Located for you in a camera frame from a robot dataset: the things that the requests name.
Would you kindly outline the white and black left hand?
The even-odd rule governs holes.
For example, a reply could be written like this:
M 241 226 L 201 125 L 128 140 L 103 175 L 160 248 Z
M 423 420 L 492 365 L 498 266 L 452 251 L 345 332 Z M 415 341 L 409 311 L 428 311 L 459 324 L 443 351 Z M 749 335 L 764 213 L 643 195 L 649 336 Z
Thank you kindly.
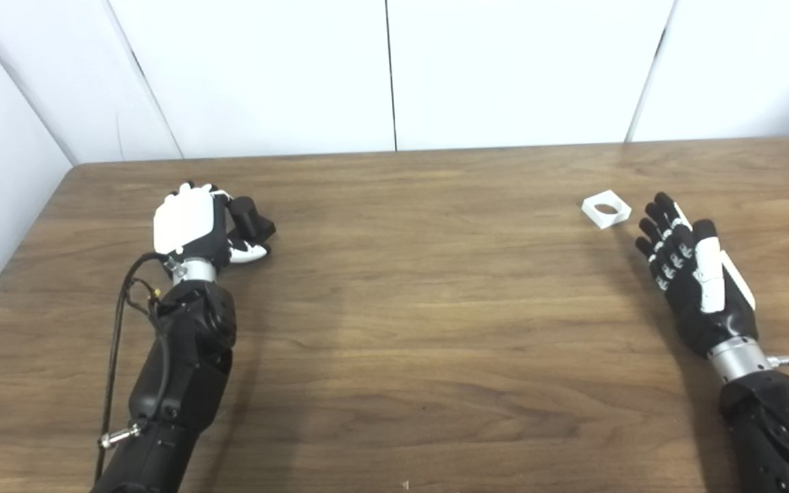
M 251 197 L 233 197 L 212 184 L 185 182 L 153 217 L 153 250 L 173 261 L 209 262 L 216 270 L 259 261 L 271 252 L 275 224 Z

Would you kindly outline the white and black right hand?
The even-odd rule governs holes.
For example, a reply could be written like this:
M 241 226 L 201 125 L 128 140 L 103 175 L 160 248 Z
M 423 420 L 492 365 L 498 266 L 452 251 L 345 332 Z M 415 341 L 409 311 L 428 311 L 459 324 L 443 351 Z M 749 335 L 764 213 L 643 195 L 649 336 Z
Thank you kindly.
M 663 292 L 679 339 L 707 356 L 732 339 L 758 339 L 752 293 L 721 247 L 713 221 L 689 221 L 669 194 L 645 206 L 635 246 Z

